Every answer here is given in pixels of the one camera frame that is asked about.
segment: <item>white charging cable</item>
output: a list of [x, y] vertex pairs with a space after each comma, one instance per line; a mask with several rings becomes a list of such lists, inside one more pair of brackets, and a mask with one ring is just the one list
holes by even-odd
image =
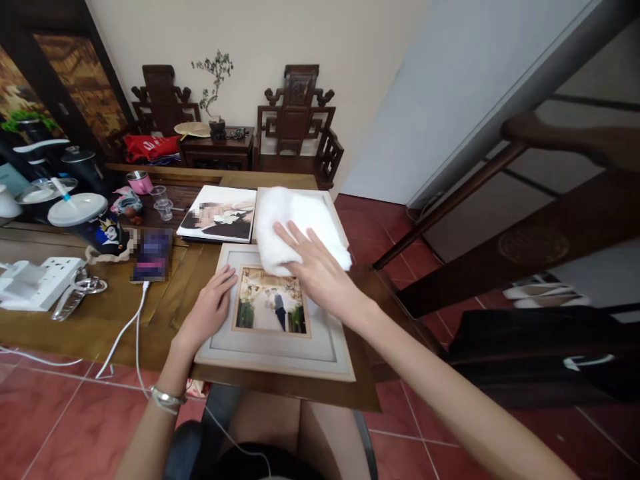
[[72, 361], [72, 362], [68, 362], [68, 363], [50, 362], [48, 360], [43, 360], [43, 359], [39, 359], [38, 357], [34, 357], [33, 355], [30, 355], [28, 353], [20, 352], [20, 351], [17, 351], [17, 350], [11, 350], [11, 349], [4, 348], [4, 347], [0, 347], [0, 353], [14, 353], [16, 355], [21, 355], [22, 357], [26, 357], [28, 359], [35, 360], [35, 361], [38, 361], [40, 363], [44, 363], [45, 365], [50, 365], [52, 367], [70, 367], [71, 365], [75, 365], [76, 363], [82, 362], [82, 359], [76, 360], [76, 361]]
[[148, 288], [149, 288], [149, 282], [146, 281], [142, 284], [142, 299], [140, 300], [140, 306], [138, 307], [138, 311], [134, 314], [134, 316], [132, 316], [131, 320], [127, 322], [127, 324], [122, 328], [122, 330], [120, 330], [120, 333], [116, 337], [115, 342], [113, 342], [111, 351], [107, 355], [107, 359], [105, 360], [104, 365], [102, 365], [102, 368], [100, 369], [98, 374], [95, 376], [96, 379], [100, 378], [100, 375], [102, 375], [102, 372], [104, 372], [104, 370], [107, 368], [107, 365], [111, 361], [111, 357], [113, 356], [113, 353], [115, 352], [115, 349], [118, 346], [118, 342], [120, 342], [120, 338], [122, 337], [124, 332], [129, 328], [129, 326], [136, 321], [137, 324], [135, 329], [135, 369], [138, 374], [138, 381], [140, 382], [140, 386], [142, 387], [142, 392], [145, 394], [146, 398], [149, 398], [149, 394], [147, 393], [147, 389], [144, 383], [142, 382], [142, 375], [140, 374], [139, 333], [140, 333], [140, 313], [142, 312], [142, 307], [145, 304], [145, 297], [147, 296]]
[[267, 462], [267, 472], [268, 472], [268, 479], [271, 478], [271, 466], [269, 464], [269, 459], [267, 458], [267, 456], [262, 453], [262, 452], [250, 452], [247, 450], [244, 450], [244, 448], [242, 448], [240, 445], [238, 445], [234, 439], [231, 438], [230, 434], [227, 433], [226, 430], [224, 430], [224, 428], [222, 428], [222, 425], [220, 425], [220, 422], [218, 422], [218, 420], [215, 418], [215, 416], [211, 413], [211, 410], [209, 410], [209, 407], [205, 405], [205, 410], [207, 411], [207, 413], [211, 416], [211, 418], [213, 419], [213, 421], [215, 422], [215, 424], [218, 426], [218, 428], [220, 428], [220, 430], [222, 430], [222, 433], [224, 433], [227, 438], [230, 440], [230, 442], [238, 449], [240, 450], [242, 453], [244, 453], [245, 455], [249, 455], [250, 457], [262, 457], [264, 458], [265, 462]]

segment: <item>door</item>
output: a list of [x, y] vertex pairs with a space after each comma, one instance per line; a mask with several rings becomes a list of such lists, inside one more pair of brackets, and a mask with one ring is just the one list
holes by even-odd
[[106, 138], [134, 122], [83, 0], [11, 0], [0, 45], [72, 143], [114, 158]]

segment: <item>red bag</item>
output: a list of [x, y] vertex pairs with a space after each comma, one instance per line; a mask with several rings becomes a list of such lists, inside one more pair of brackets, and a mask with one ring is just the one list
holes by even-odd
[[133, 163], [140, 158], [148, 161], [158, 157], [178, 153], [178, 139], [180, 135], [174, 137], [152, 137], [151, 135], [127, 135], [127, 162]]

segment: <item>person's left hand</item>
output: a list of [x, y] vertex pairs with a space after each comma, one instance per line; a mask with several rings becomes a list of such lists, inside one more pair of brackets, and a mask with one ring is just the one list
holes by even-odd
[[173, 339], [180, 348], [195, 354], [200, 345], [220, 329], [229, 312], [231, 287], [237, 280], [235, 269], [225, 265], [200, 290], [198, 300]]

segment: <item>clear plastic cup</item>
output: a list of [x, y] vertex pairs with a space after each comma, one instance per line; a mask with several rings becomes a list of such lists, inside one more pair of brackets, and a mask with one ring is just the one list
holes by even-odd
[[167, 199], [160, 199], [156, 203], [153, 204], [153, 208], [158, 210], [160, 214], [160, 218], [164, 221], [171, 220], [173, 218], [173, 212], [171, 208], [173, 207], [173, 202]]
[[154, 202], [167, 198], [167, 188], [164, 185], [156, 185], [154, 188], [149, 190], [149, 193], [153, 197]]

